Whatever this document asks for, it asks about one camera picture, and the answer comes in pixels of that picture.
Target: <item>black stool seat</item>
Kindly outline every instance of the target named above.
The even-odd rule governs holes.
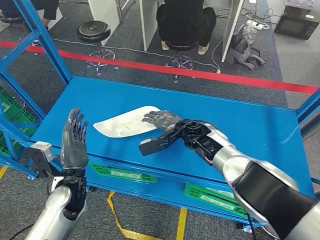
[[[0,11],[0,20],[5,24],[22,24],[25,20],[22,15],[9,15]]]
[[[174,45],[174,44],[171,44],[170,42],[165,41],[165,43],[167,44],[167,46],[168,46],[170,49],[172,50],[175,50],[175,51],[178,51],[178,52],[184,52],[184,51],[189,51],[189,50],[192,50],[195,48],[199,42],[195,42],[192,45],[189,45],[189,46],[180,46],[180,45]]]
[[[78,37],[87,43],[98,43],[107,39],[111,34],[110,27],[103,21],[88,21],[79,26]]]

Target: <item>power strip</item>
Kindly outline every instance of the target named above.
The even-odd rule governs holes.
[[[266,24],[259,23],[254,20],[248,20],[246,24],[247,26],[253,27],[257,30],[266,29]]]

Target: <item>microwave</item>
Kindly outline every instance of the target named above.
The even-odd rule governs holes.
[[[291,5],[285,7],[283,14],[278,20],[274,32],[308,40],[319,24],[320,12],[315,10],[315,6],[309,6],[307,4],[297,6],[296,1],[292,0],[291,2]]]

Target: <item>floor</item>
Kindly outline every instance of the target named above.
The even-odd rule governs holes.
[[[274,15],[281,15],[283,11],[283,0],[267,0],[268,6],[273,9]],[[314,8],[319,7],[315,1]],[[271,17],[272,22],[276,23],[278,17]],[[300,40],[275,34],[278,62],[284,82],[307,84],[320,86],[320,28],[315,31],[309,40]],[[297,109],[308,95],[295,92],[286,92],[288,106]],[[304,148],[308,160],[309,169],[312,176],[320,177],[319,156],[320,131],[304,142]],[[313,185],[315,191],[320,191],[318,185]]]
[[[283,9],[282,0],[258,0],[257,12],[260,15],[268,8],[272,8],[274,14],[278,15]],[[85,5],[74,5],[64,7],[63,14],[66,19],[61,20],[59,27],[54,27],[50,31],[53,38],[78,42],[75,31],[69,31],[70,26],[78,26],[85,21],[89,21],[88,10]],[[248,8],[254,8],[252,4],[246,3]],[[81,15],[81,21],[76,15]],[[138,4],[131,5],[125,12],[125,18],[130,19],[118,27],[115,32],[113,38],[108,42],[107,46],[112,47],[128,47],[132,49],[142,49],[141,39],[137,37],[136,29],[139,26],[133,24],[138,21]],[[242,21],[246,21],[246,17],[242,17]],[[215,28],[215,34],[212,38],[211,51],[215,44],[220,39],[223,33],[224,19],[219,19],[219,24]],[[0,34],[1,39],[14,41],[15,36],[12,34]],[[266,66],[257,68],[254,71],[249,71],[245,68],[228,66],[221,64],[223,72],[252,76],[257,78],[272,79],[275,81],[285,81],[293,83],[303,83],[319,85],[318,69],[320,58],[320,46],[316,40],[320,37],[320,28],[318,28],[308,41],[298,41],[283,37],[281,35],[273,35],[272,31],[259,32],[257,35],[256,44],[261,50],[263,56],[267,59]],[[91,47],[84,47],[78,44],[55,42],[59,49],[68,50],[77,53],[88,53]],[[6,49],[0,48],[0,54],[3,55]],[[151,52],[162,53],[160,49],[158,35],[156,34],[150,46]],[[215,58],[219,60],[219,48],[215,53]],[[128,59],[132,61],[148,63],[165,63],[165,58],[158,56],[147,56],[144,53],[131,53],[115,49],[118,59]],[[192,59],[204,63],[211,63],[211,56],[198,58],[196,53],[190,52]],[[93,69],[84,68],[84,63],[78,61],[66,59],[65,62],[74,74],[84,76],[94,76]],[[11,66],[9,71],[16,77],[35,101],[41,106],[44,111],[48,112],[52,104],[61,93],[63,85],[54,70],[50,66],[45,56],[38,56],[35,59],[30,53],[25,53],[14,62],[14,66]],[[24,67],[15,67],[17,65],[24,65]],[[197,66],[198,70],[208,71],[207,66]],[[297,108],[306,97],[303,94],[290,93],[283,91],[260,89],[255,87],[247,87],[234,84],[213,84],[211,82],[201,79],[189,79],[181,77],[179,84],[174,84],[172,76],[164,74],[145,73],[141,71],[131,71],[130,69],[122,69],[121,71],[113,71],[108,69],[103,73],[103,78],[112,79],[114,81],[135,83],[158,88],[168,88],[185,92],[194,92],[211,96],[219,96],[226,98],[238,99],[244,101],[257,102],[263,104],[270,104],[282,107]],[[311,174],[320,176],[320,169],[317,165],[318,161],[318,146],[320,134],[315,135],[305,142],[306,153],[309,164]],[[15,232],[25,226],[34,222],[42,210],[47,194],[45,191],[46,182],[44,179],[29,181],[25,175],[15,170],[8,169],[0,180],[0,239],[8,239]],[[106,203],[108,192],[105,190],[97,190],[88,195],[88,202],[90,211],[87,212],[82,221],[76,228],[71,239],[125,239],[115,223],[110,208]],[[172,206],[167,206],[155,202],[150,202],[136,197],[125,196],[116,193],[112,197],[115,208],[125,229],[147,234],[165,240],[174,240],[176,238],[177,223],[179,219],[179,209]],[[23,239],[26,232],[21,234],[17,239]],[[259,240],[272,240],[261,229],[257,229],[257,234]],[[226,219],[209,216],[197,212],[188,211],[185,228],[184,239],[214,239],[214,240],[243,240],[252,239],[250,233],[238,230],[235,223]]]

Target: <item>green plastic crate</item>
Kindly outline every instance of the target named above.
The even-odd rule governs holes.
[[[128,179],[128,180],[134,180],[139,182],[147,182],[147,183],[156,183],[158,178],[155,176],[146,175],[143,173],[137,173],[133,171],[128,171],[105,165],[100,164],[93,164],[89,163],[89,165],[94,169],[97,174],[107,177],[114,177],[114,178],[121,178],[121,179]]]
[[[229,192],[186,183],[183,194],[242,217],[247,217],[247,212],[238,205]]]
[[[38,122],[20,103],[14,100],[11,95],[0,86],[0,100],[5,117],[11,123],[37,124]],[[36,128],[20,127],[22,132],[31,136]],[[23,146],[15,140],[12,140],[14,151],[17,154]],[[0,131],[0,153],[10,157],[9,150],[4,134]]]

